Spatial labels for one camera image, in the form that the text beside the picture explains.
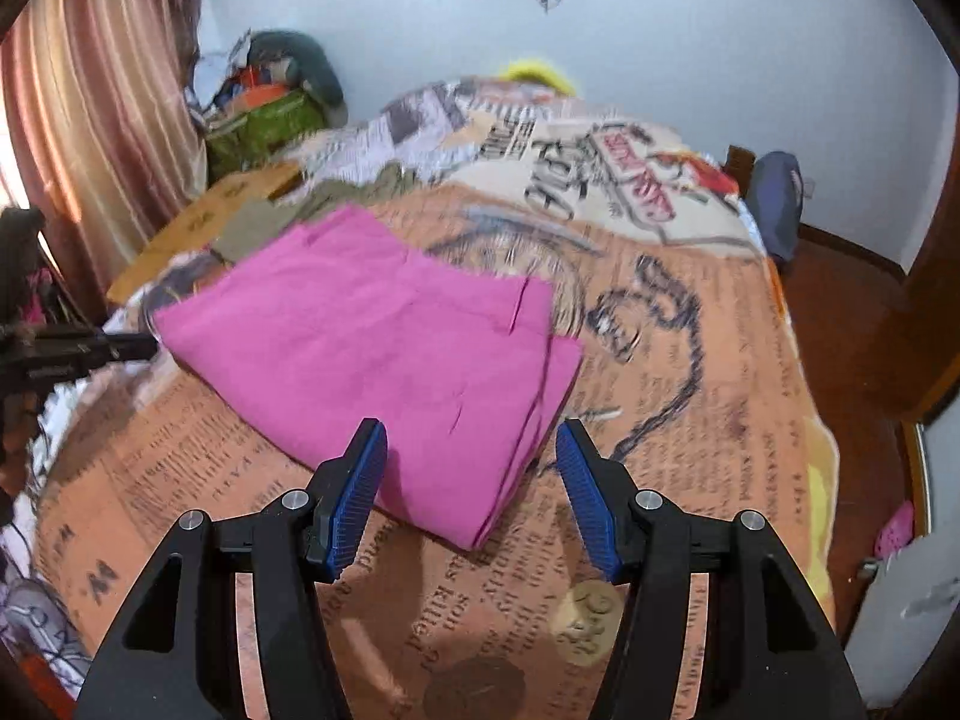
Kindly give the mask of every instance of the bed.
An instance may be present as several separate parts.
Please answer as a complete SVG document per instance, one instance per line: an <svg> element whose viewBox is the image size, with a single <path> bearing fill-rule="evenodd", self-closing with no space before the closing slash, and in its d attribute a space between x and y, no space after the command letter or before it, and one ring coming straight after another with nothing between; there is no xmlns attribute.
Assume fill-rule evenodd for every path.
<svg viewBox="0 0 960 720"><path fill-rule="evenodd" d="M563 415L690 512L764 512L832 615L836 446L803 379L776 269L714 162L667 127L489 79L415 90L277 162L304 175L279 203L399 170L411 180L365 203L398 237L462 268L549 279L555 333L584 342ZM179 254L112 327L149 327L157 305L221 268L209 253ZM163 351L61 394L45 421L49 474L24 529L35 531L35 570L90 651L182 511L246 514L310 475ZM371 515L357 561L319 588L355 716L587 716L624 596L589 566L552 446L475 553ZM703 649L697 579L680 718L693 712ZM238 623L247 711L260 720L246 581ZM483 702L465 706L478 690Z"/></svg>

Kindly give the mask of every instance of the pink fabric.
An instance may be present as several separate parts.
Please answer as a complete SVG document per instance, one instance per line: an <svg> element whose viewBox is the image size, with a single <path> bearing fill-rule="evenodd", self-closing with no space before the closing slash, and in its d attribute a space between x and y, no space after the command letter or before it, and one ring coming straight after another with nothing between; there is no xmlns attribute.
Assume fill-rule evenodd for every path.
<svg viewBox="0 0 960 720"><path fill-rule="evenodd" d="M311 469L375 416L378 503L464 549L483 543L576 374L551 287L468 274L347 206L294 228L157 314L163 342Z"/></svg>

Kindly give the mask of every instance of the brown floor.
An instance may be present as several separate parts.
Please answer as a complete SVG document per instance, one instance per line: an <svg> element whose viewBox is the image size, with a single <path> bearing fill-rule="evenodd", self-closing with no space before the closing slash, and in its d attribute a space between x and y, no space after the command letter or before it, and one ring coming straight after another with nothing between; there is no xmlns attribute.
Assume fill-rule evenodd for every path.
<svg viewBox="0 0 960 720"><path fill-rule="evenodd" d="M840 490L830 579L837 632L846 640L865 583L859 562L872 555L877 532L909 495L896 421L869 395L863 349L899 285L890 274L848 254L800 241L784 276L800 358L817 408L840 447Z"/></svg>

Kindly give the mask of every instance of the metal screw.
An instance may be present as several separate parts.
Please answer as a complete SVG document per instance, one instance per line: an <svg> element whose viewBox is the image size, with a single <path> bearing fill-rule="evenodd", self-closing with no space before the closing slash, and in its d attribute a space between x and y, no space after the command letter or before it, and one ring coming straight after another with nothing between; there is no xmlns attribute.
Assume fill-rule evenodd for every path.
<svg viewBox="0 0 960 720"><path fill-rule="evenodd" d="M190 509L189 512L181 514L181 518L177 522L184 531L192 531L194 528L199 528L203 522L203 512L198 511L198 509Z"/></svg>
<svg viewBox="0 0 960 720"><path fill-rule="evenodd" d="M763 526L767 524L766 519L760 512L747 511L740 515L740 522L748 531L762 531Z"/></svg>
<svg viewBox="0 0 960 720"><path fill-rule="evenodd" d="M310 496L304 490L290 490L281 501L285 509L299 509L306 506Z"/></svg>
<svg viewBox="0 0 960 720"><path fill-rule="evenodd" d="M664 504L664 497L656 492L656 490L640 490L637 493L637 506L640 509L647 509L648 512L651 512L653 509L659 509Z"/></svg>

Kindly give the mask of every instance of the striped curtain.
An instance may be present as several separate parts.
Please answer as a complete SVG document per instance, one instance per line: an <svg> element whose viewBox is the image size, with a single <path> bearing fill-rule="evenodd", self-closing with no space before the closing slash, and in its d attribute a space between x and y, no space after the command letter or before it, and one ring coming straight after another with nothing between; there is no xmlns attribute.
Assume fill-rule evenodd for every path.
<svg viewBox="0 0 960 720"><path fill-rule="evenodd" d="M30 0L0 45L0 202L24 197L71 295L112 280L205 189L182 96L200 0Z"/></svg>

